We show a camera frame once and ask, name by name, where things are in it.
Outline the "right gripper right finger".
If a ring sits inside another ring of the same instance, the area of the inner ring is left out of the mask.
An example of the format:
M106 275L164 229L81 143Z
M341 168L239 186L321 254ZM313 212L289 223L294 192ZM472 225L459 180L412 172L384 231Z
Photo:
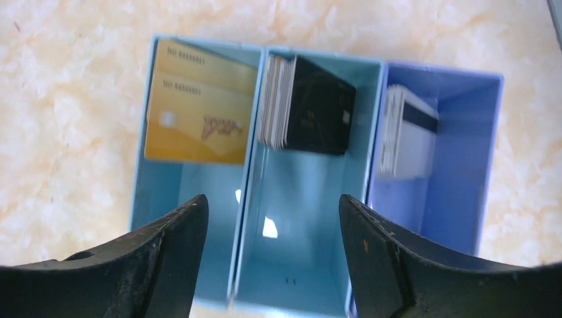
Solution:
M358 317L560 317L561 265L478 258L344 194L341 233Z

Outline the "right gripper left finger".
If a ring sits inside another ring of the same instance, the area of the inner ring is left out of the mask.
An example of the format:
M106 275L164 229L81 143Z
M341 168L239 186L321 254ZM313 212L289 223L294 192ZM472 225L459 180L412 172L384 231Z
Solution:
M2 317L187 317L209 207L197 195L165 216L64 260L1 267Z

